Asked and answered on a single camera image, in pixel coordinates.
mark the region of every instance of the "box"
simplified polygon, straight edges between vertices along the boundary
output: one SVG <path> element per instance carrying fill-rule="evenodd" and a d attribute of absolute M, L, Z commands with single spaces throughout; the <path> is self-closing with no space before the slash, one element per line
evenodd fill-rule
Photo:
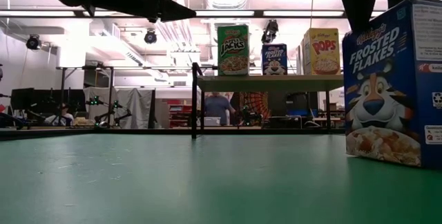
<path fill-rule="evenodd" d="M 310 28 L 302 47 L 305 75 L 340 75 L 337 28 Z"/>
<path fill-rule="evenodd" d="M 287 45 L 264 44 L 261 50 L 263 75 L 287 74 Z"/>
<path fill-rule="evenodd" d="M 442 168 L 442 2 L 405 0 L 343 40 L 347 153 Z"/>
<path fill-rule="evenodd" d="M 218 75 L 249 74 L 249 27 L 218 27 Z"/>

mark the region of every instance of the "frosted flakes box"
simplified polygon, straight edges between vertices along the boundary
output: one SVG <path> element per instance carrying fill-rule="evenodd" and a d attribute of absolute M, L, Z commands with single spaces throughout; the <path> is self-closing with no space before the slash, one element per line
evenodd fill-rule
<path fill-rule="evenodd" d="M 249 27 L 218 27 L 218 75 L 249 74 Z"/>
<path fill-rule="evenodd" d="M 261 51 L 263 75 L 287 74 L 287 45 L 264 44 Z"/>
<path fill-rule="evenodd" d="M 302 41 L 306 75 L 340 75 L 337 28 L 310 28 Z"/>
<path fill-rule="evenodd" d="M 347 153 L 442 168 L 442 2 L 405 0 L 343 40 Z"/>

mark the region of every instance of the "tony the tiger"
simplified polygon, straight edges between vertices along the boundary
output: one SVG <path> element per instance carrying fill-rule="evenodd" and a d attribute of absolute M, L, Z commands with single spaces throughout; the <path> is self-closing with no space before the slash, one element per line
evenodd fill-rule
<path fill-rule="evenodd" d="M 387 81 L 386 76 L 391 70 L 392 63 L 388 61 L 381 72 L 357 75 L 361 82 L 358 95 L 350 100 L 346 115 L 349 132 L 365 127 L 379 127 L 418 139 L 417 134 L 408 129 L 413 116 L 412 101 Z"/>

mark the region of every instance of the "cereal box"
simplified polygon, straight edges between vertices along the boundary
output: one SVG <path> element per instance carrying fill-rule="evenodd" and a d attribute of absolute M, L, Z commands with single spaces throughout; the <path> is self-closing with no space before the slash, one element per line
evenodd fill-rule
<path fill-rule="evenodd" d="M 339 36 L 336 28 L 310 28 L 302 41 L 304 74 L 340 74 Z"/>
<path fill-rule="evenodd" d="M 405 0 L 343 40 L 347 153 L 442 168 L 442 2 Z"/>
<path fill-rule="evenodd" d="M 287 74 L 287 45 L 264 44 L 261 55 L 263 75 Z"/>
<path fill-rule="evenodd" d="M 218 75 L 249 74 L 249 27 L 218 27 Z"/>

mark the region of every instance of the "air vent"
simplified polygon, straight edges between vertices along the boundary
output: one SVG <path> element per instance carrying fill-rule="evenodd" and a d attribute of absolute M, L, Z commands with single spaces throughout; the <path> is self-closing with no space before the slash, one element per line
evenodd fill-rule
<path fill-rule="evenodd" d="M 186 86 L 186 81 L 183 81 L 183 82 L 173 82 L 173 86 Z"/>

